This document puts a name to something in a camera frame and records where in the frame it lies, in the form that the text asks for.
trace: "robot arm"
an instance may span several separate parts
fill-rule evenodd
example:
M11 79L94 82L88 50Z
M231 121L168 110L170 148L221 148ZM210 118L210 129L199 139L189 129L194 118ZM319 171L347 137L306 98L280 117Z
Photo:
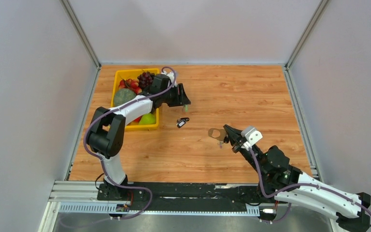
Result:
M255 144L262 134L254 127L241 131L225 125L224 129L227 132L224 142L230 142L232 151L240 152L260 174L262 186L258 188L263 187L263 196L319 212L351 232L365 232L370 227L370 217L360 207L370 206L370 195L344 192L308 176L289 165L289 158L277 146L263 153Z
M127 182L126 173L123 171L120 162L120 149L123 145L124 128L128 123L159 108L162 103L166 103L169 107L191 104L184 92L183 84L177 83L174 83L169 91L160 96L144 99L145 96L158 94L165 90L173 82L173 76L173 72L157 74L152 85L145 89L142 95L136 96L122 110L105 116L90 128L86 143L103 160L104 168L108 174L105 180L108 183L113 185L113 182L118 184ZM92 122L119 107L121 106L110 109L99 107L93 115Z

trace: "yellow fruit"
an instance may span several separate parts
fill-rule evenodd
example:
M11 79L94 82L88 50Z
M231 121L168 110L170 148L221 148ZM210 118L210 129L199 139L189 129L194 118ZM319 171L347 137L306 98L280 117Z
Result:
M142 116L139 125L151 125L156 123L156 116L154 114L148 113Z

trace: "plastic basket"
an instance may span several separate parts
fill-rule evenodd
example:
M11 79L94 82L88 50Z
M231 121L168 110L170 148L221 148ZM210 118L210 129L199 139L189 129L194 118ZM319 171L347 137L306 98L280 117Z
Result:
M127 80L127 79L135 79L137 78L140 74L143 72L151 72L151 73L160 73L160 69L158 68L153 68L153 69L131 69L131 70L118 70L116 71L116 74L114 75L114 85L113 85L113 93L112 93L112 101L110 103L110 107L115 107L113 105L113 99L114 99L114 94L119 90L119 83L122 79ZM130 122L126 127L125 131L149 131L149 130L157 130L158 124L160 121L160 109L157 108L155 112L153 113L156 116L156 123L155 124L150 124L150 125L138 125L137 122Z

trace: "gray wall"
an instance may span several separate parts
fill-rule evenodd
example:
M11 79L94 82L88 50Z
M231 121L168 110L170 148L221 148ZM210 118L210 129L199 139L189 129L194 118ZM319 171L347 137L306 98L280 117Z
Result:
M0 0L0 231L37 231L95 75L58 0Z
M71 0L101 62L284 63L320 0Z
M323 180L371 194L371 1L332 0L292 75Z

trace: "red grapes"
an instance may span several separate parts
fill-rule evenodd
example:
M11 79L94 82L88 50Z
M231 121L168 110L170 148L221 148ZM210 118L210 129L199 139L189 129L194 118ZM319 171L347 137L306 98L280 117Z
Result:
M154 76L155 74L150 73L149 71L143 72L137 77L137 79L139 79L139 87L144 89L146 86L151 85L153 83Z

